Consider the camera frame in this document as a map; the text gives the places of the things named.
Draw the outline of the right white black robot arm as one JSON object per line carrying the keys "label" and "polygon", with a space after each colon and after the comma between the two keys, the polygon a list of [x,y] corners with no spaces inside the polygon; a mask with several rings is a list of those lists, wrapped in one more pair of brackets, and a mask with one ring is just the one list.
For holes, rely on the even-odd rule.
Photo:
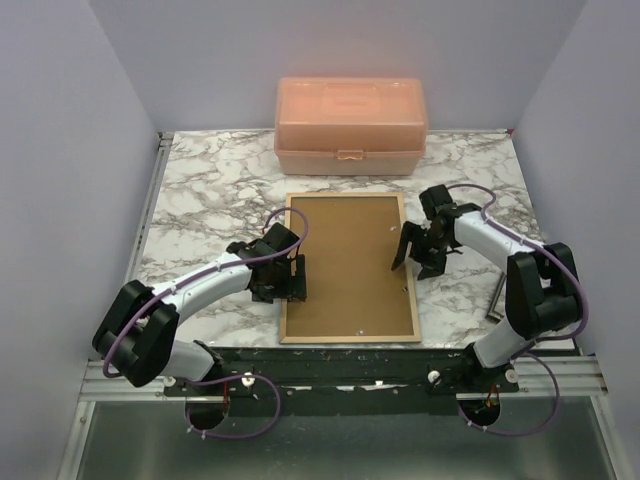
{"label": "right white black robot arm", "polygon": [[418,280],[444,274],[447,258],[467,247],[505,275],[505,319],[464,350],[460,379],[480,392],[496,380],[496,369],[539,341],[565,340],[565,328],[581,332],[588,301],[577,275],[573,253],[563,243],[543,244],[493,220],[486,206],[459,204],[449,187],[423,191],[419,200],[427,226],[404,222],[392,267],[411,259]]}

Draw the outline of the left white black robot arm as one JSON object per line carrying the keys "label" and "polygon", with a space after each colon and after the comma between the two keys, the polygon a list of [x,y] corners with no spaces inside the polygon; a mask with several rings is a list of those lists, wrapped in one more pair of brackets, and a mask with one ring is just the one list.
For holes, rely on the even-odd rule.
{"label": "left white black robot arm", "polygon": [[248,291],[255,302],[305,300],[305,234],[280,223],[263,237],[233,242],[212,262],[174,280],[147,286],[139,280],[118,292],[93,339],[107,378],[142,387],[159,376],[183,379],[201,395],[222,380],[222,359],[205,343],[180,341],[178,327],[211,304]]}

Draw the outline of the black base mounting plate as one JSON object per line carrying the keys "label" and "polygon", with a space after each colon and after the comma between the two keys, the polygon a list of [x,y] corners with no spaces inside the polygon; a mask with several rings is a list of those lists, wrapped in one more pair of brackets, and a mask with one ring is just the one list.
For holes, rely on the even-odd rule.
{"label": "black base mounting plate", "polygon": [[454,415],[458,396],[518,391],[509,362],[484,369],[465,350],[207,348],[198,386],[174,374],[161,389],[197,423],[234,418],[429,413]]}

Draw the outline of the orange translucent plastic box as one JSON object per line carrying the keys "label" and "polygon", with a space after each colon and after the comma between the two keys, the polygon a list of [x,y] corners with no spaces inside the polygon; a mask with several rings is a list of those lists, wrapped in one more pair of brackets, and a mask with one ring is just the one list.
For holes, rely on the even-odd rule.
{"label": "orange translucent plastic box", "polygon": [[410,176],[428,116],[414,78],[285,77],[274,151],[287,175]]}

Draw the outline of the aluminium rail frame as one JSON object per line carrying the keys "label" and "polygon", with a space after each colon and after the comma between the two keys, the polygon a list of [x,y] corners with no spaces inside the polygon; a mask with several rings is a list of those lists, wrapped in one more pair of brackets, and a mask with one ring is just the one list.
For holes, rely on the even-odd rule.
{"label": "aluminium rail frame", "polygon": [[87,479],[611,479],[577,251],[543,236],[504,132],[415,171],[288,174],[271,130],[179,132],[138,273],[92,345]]}

